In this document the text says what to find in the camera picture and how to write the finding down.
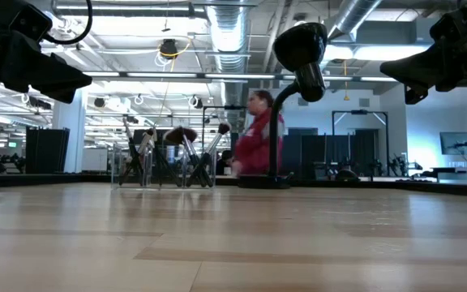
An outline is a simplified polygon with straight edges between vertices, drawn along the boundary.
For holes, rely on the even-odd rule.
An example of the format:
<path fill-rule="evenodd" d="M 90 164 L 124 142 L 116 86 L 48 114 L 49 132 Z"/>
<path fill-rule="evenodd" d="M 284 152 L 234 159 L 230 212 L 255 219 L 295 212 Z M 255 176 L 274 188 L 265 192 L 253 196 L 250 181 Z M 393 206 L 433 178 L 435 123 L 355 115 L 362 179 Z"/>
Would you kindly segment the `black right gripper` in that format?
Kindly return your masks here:
<path fill-rule="evenodd" d="M 467 87 L 467 4 L 444 14 L 432 26 L 431 37 L 435 44 L 427 50 L 380 65 L 381 73 L 406 84 L 406 105 L 425 99 L 425 88 L 434 85 L 439 92 Z"/>

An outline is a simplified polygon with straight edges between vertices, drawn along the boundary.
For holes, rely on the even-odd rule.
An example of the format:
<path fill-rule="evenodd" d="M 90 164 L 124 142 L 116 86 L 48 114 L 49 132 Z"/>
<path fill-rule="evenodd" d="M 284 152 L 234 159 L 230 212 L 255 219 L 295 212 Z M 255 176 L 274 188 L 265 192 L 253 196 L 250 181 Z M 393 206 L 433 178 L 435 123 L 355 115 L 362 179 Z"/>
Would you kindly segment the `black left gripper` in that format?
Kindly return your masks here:
<path fill-rule="evenodd" d="M 6 87 L 25 92 L 31 86 L 52 92 L 52 98 L 71 104 L 92 78 L 69 66 L 56 54 L 41 52 L 40 41 L 52 28 L 52 20 L 26 2 L 8 2 L 1 13 L 6 25 L 0 80 Z"/>

